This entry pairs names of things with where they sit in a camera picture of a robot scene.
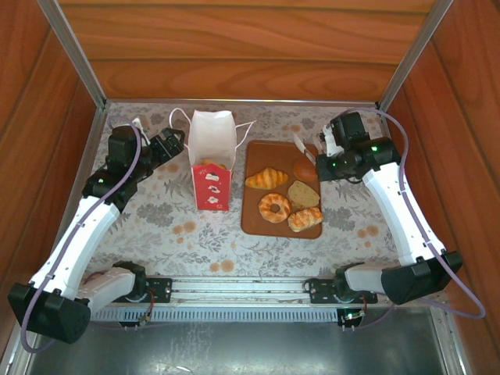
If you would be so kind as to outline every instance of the wooden wall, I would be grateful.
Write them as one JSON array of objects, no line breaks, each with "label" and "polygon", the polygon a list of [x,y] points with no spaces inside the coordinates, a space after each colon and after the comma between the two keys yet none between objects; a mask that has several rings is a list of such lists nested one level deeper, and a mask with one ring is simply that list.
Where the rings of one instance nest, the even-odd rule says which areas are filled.
[{"label": "wooden wall", "polygon": [[380,100],[434,0],[60,0],[109,98]]},{"label": "wooden wall", "polygon": [[33,0],[0,5],[0,353],[14,315],[7,293],[47,258],[95,105]]},{"label": "wooden wall", "polygon": [[[481,374],[500,373],[499,35],[498,1],[455,0],[390,108],[409,132],[417,200],[486,307],[485,320],[456,318]],[[455,285],[448,294],[476,311]]]}]

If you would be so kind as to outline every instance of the croissant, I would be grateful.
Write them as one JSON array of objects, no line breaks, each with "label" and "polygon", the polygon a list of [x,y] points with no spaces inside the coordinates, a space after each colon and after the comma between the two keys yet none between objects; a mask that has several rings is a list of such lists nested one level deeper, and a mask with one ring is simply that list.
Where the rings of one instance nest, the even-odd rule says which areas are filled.
[{"label": "croissant", "polygon": [[247,178],[245,185],[249,188],[271,190],[287,181],[288,175],[285,172],[274,170],[273,168],[265,168]]},{"label": "croissant", "polygon": [[302,211],[292,213],[288,217],[288,226],[294,232],[300,232],[304,229],[314,227],[323,221],[323,214],[317,207],[303,209]]}]

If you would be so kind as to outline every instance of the donut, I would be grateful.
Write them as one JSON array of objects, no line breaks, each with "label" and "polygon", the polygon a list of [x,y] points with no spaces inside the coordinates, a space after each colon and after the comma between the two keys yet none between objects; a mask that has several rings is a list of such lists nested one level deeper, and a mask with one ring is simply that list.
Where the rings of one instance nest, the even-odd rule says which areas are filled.
[{"label": "donut", "polygon": [[[271,211],[272,205],[278,205],[280,211]],[[259,202],[259,212],[264,220],[271,223],[281,223],[290,215],[291,205],[288,199],[278,193],[271,193],[262,198]]]}]

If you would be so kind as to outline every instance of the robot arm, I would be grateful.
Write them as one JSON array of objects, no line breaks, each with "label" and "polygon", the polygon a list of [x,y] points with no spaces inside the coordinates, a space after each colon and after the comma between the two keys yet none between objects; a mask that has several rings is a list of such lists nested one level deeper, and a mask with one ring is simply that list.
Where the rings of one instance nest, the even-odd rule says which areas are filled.
[{"label": "robot arm", "polygon": [[401,157],[392,140],[386,137],[371,140],[357,112],[333,119],[323,132],[329,134],[324,135],[327,154],[318,155],[316,160],[320,180],[363,182],[368,187],[391,230],[401,264],[393,268],[364,263],[342,267],[341,272],[336,272],[341,279],[334,284],[336,296],[349,300],[360,291],[372,291],[387,295],[393,303],[401,305],[441,291],[451,278],[429,246],[441,251],[441,257],[454,272],[462,265],[462,258],[457,252],[445,251],[403,176],[406,197],[427,232],[428,241],[423,239],[401,192]]},{"label": "robot arm", "polygon": [[19,323],[29,315],[28,330],[73,343],[85,331],[92,313],[118,297],[138,299],[145,293],[145,269],[132,262],[118,262],[83,286],[80,281],[100,240],[135,194],[138,183],[183,151],[183,131],[166,128],[162,135],[146,139],[141,147],[132,127],[112,130],[105,165],[88,178],[77,213],[55,251],[28,285],[16,283],[9,291],[8,300]]}]

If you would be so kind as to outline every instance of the red label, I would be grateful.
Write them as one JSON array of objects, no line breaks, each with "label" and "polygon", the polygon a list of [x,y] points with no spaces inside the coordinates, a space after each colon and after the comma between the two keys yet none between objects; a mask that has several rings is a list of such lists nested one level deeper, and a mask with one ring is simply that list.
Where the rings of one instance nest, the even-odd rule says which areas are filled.
[{"label": "red label", "polygon": [[229,211],[231,171],[208,164],[193,166],[192,173],[198,209]]}]

